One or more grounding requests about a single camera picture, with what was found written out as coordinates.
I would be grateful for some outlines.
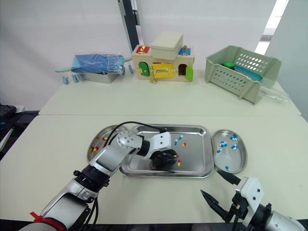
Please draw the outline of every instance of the teal object in basket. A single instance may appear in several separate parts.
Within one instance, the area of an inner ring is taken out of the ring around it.
[[[243,68],[239,65],[234,65],[234,69],[235,69],[235,71],[240,72],[240,73],[248,76],[253,81],[261,81],[263,79],[261,75],[255,73],[255,72],[249,71],[246,68]]]

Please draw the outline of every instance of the green container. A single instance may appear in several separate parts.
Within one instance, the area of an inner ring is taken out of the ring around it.
[[[262,80],[253,81],[248,76],[222,66],[224,62],[232,62],[250,72],[262,76]],[[205,80],[236,94],[253,103],[258,100],[261,83],[270,88],[277,80],[281,61],[257,54],[241,47],[228,46],[206,59]]]

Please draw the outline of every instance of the red tape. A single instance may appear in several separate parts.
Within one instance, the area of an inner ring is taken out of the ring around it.
[[[43,218],[43,216],[37,215],[35,212],[31,212],[30,215],[34,217],[35,223],[42,222],[55,227],[58,231],[66,231],[66,227],[61,222],[56,221],[55,219]]]

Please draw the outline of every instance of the blue and white capsule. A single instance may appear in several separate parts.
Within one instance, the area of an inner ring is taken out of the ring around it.
[[[234,145],[231,146],[231,148],[232,148],[233,150],[236,150],[236,149],[239,148],[239,146],[237,146],[236,144],[234,144]]]

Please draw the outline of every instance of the green door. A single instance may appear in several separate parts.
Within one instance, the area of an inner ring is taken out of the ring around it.
[[[149,66],[145,62],[139,63],[139,70],[142,76],[150,76]]]
[[[192,82],[193,80],[193,68],[191,66],[186,67],[186,78]]]

